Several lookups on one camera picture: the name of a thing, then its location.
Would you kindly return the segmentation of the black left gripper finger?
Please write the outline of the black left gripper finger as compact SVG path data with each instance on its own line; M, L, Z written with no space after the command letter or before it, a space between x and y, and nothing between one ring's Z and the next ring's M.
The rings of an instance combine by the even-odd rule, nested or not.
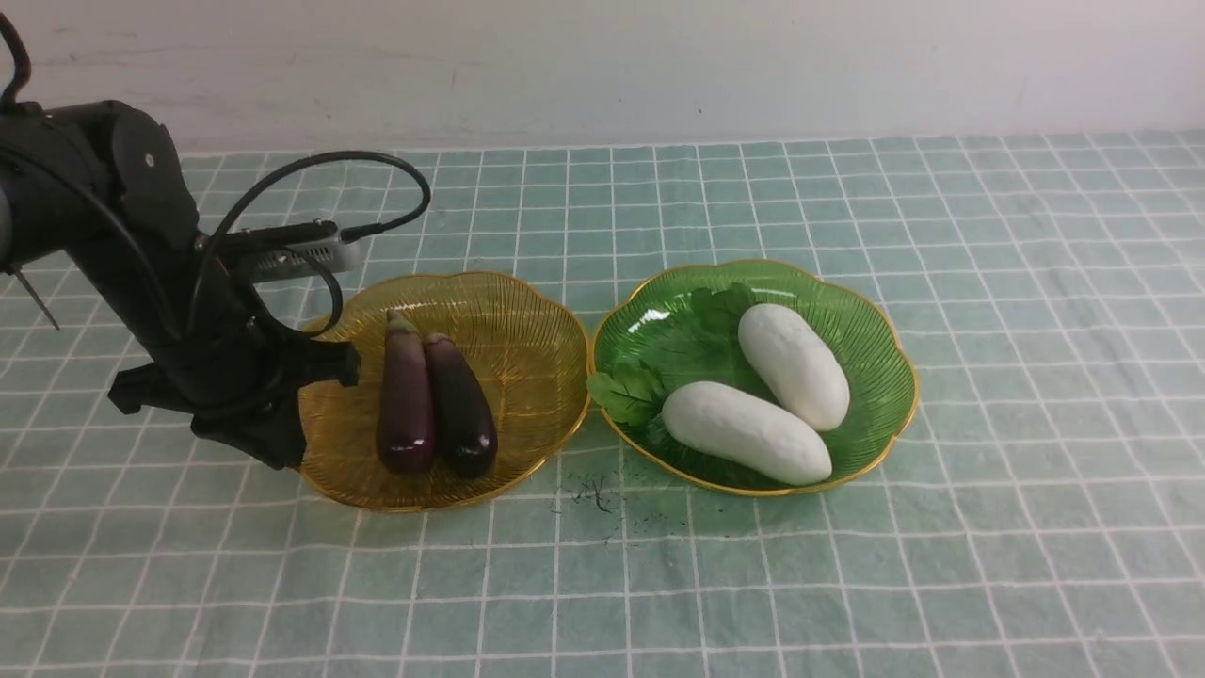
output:
M270 468L298 468L306 438L296 413L234 413L192 419L192 434L233 447Z
M357 387L362 356L349 342L287 340L282 348L282 383L288 389L304 389L310 383L335 381L341 387Z

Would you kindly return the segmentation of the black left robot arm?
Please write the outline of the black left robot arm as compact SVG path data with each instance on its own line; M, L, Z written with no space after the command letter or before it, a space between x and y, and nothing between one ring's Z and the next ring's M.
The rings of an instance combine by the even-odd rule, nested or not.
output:
M2 271L64 252L149 362L114 407L186 413L196 437L271 468L301 466L298 393L355 385L359 356L287 328L255 287L202 258L196 202L167 128L125 104L2 112Z

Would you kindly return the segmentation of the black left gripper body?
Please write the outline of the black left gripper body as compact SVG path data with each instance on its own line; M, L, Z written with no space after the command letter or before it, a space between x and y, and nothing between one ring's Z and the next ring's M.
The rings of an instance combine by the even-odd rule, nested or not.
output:
M149 356L120 370L108 387L118 412L298 415L298 389L282 383L282 348L301 336L276 322L257 291L202 293L200 325L181 338L169 336L167 322L142 291L111 291L108 306Z

